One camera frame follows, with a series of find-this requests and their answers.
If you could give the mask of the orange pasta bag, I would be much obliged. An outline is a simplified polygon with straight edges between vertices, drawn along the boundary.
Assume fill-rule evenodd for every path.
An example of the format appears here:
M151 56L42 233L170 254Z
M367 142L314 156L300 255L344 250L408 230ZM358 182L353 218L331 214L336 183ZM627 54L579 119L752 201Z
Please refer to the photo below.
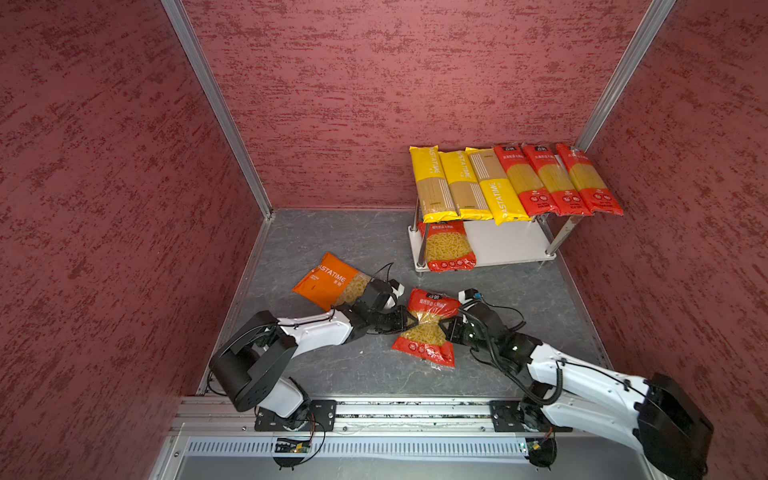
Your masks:
M364 293L372 277L327 252L318 266L307 273L293 292L323 311L342 304L353 305Z

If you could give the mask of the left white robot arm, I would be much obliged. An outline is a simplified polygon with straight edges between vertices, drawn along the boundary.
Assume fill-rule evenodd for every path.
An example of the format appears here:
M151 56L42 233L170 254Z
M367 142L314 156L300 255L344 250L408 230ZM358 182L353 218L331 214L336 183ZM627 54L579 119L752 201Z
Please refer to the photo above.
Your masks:
M371 335L399 335L416 319L399 303L405 288L396 280L373 279L353 303L303 318L256 313L212 355L209 370L239 412L267 410L287 430L314 426L312 400L285 377L290 361L324 347Z

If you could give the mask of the large red macaroni bag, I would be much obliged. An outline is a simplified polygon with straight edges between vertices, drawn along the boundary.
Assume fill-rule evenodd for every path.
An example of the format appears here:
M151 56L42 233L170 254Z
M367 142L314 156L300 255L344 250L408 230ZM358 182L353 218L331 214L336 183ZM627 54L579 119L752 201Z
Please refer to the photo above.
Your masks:
M454 348L439 322L455 317L460 303L440 293L415 288L408 305L408 319L416 325L397 337L392 345L399 351L443 367L455 367Z

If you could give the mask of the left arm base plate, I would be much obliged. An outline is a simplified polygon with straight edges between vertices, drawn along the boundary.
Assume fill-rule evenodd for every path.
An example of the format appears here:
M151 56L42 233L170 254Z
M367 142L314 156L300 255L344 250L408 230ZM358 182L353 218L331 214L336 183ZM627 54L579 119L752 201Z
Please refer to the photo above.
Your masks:
M288 417L258 407L255 410L256 432L320 432L334 428L338 402L335 400L307 400Z

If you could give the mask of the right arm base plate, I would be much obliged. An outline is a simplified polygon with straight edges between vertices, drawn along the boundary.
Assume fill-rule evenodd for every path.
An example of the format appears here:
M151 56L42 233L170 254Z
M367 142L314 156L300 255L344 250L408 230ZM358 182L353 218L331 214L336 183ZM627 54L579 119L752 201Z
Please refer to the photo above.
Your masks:
M551 423L538 405L527 400L492 400L489 402L489 408L495 432L546 434L549 431L573 431L572 428Z

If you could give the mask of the red spaghetti bag front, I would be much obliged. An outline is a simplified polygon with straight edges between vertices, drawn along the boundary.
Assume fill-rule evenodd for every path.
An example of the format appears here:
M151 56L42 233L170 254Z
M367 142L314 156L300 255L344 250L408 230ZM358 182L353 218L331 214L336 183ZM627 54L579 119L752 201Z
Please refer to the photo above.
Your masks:
M552 195L560 216L592 215L568 173L547 146L526 145L522 150L540 181Z

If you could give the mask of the red spaghetti bag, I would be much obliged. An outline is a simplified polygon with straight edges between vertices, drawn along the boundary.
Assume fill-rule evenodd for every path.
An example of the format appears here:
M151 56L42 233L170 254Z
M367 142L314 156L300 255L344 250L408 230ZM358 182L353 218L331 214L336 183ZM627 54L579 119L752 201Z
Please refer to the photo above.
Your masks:
M547 146L526 145L522 150L540 181L552 195L560 216L592 215L568 173Z
M555 148L573 185L592 213L624 215L617 198L608 189L584 151L563 143L557 143Z
M497 145L493 151L529 217L560 213L552 194L520 147Z

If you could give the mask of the yellow spaghetti bag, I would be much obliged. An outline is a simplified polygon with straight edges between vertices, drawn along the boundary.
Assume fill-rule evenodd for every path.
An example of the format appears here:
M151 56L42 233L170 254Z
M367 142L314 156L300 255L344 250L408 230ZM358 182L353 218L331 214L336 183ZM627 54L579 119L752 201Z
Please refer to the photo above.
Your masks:
M462 220L491 220L492 213L464 151L439 152L450 193Z
M493 149L465 148L497 225L531 221Z
M409 148L418 198L425 223L460 219L437 146Z

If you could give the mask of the small red macaroni bag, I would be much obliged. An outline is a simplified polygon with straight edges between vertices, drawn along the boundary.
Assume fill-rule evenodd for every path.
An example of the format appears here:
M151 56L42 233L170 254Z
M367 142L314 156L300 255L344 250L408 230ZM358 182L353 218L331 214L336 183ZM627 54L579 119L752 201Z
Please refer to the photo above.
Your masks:
M464 222L420 223L426 235L425 261L432 272L472 270L477 264L468 240Z

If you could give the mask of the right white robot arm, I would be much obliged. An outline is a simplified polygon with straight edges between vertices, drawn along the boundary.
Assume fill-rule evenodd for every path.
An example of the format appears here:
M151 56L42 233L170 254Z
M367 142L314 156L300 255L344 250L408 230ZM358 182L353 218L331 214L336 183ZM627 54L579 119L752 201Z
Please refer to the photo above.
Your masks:
M702 479L714 426L671 377L615 372L506 327L491 305L464 301L440 321L447 340L485 352L521 391L519 417L532 430L571 428L643 454L672 479Z

